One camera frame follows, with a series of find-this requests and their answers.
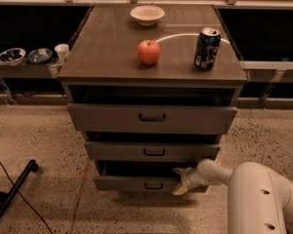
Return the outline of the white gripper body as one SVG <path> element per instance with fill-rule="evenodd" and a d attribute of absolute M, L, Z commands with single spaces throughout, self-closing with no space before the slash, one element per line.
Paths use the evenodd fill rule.
<path fill-rule="evenodd" d="M 199 185 L 199 176 L 196 168 L 186 168 L 182 170 L 181 185 L 186 189 L 193 189 Z"/>

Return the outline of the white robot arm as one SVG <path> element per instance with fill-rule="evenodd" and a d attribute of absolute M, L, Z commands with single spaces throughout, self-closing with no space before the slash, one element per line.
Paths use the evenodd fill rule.
<path fill-rule="evenodd" d="M 180 176 L 175 195 L 199 186 L 228 187 L 228 234 L 293 233 L 293 181 L 272 169 L 245 162 L 231 170 L 203 159 L 174 172 Z"/>

